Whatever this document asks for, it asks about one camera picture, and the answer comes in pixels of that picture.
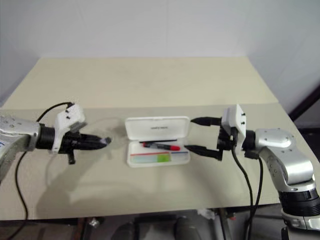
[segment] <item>table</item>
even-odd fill
[[[221,162],[192,154],[186,165],[130,168],[126,163],[125,118],[220,117],[235,103],[246,112],[248,129],[283,128],[293,133],[298,148],[311,159],[320,186],[318,160],[246,57],[43,58],[0,113],[34,120],[62,101],[76,101],[85,108],[89,125],[83,133],[112,135],[114,142],[92,152],[77,151],[75,165],[68,165],[65,155],[53,157],[46,150],[27,154],[19,182],[30,219],[249,205],[245,179],[230,152]],[[43,123],[51,125],[58,112],[50,112]],[[215,149],[218,131],[191,124],[189,143]],[[255,199],[259,164],[243,154],[239,160]],[[15,164],[0,186],[0,220],[24,217],[14,186]],[[260,204],[278,203],[268,171],[263,177]]]

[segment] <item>floor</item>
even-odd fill
[[[303,134],[303,137],[320,159],[320,147],[318,139],[320,134]],[[256,212],[253,221],[252,240],[281,240],[281,229],[285,226],[280,215],[280,205],[260,208]],[[219,216],[214,220],[207,220],[197,214],[196,210],[150,213],[154,215],[176,215],[176,217],[188,217],[197,228],[202,240],[222,240],[223,234]],[[134,222],[136,218],[146,216],[139,215],[118,215],[104,218],[104,222],[98,227],[90,227],[90,236],[86,240],[111,240],[116,229],[128,222]],[[233,240],[242,240],[244,232],[244,222],[248,217],[247,212],[236,213],[235,219],[228,219],[231,237]],[[144,223],[140,226],[140,240],[174,240],[174,221],[163,223]],[[0,240],[4,240],[19,226],[18,222],[0,222]],[[29,223],[15,240],[71,240],[74,239],[75,227],[59,224]]]

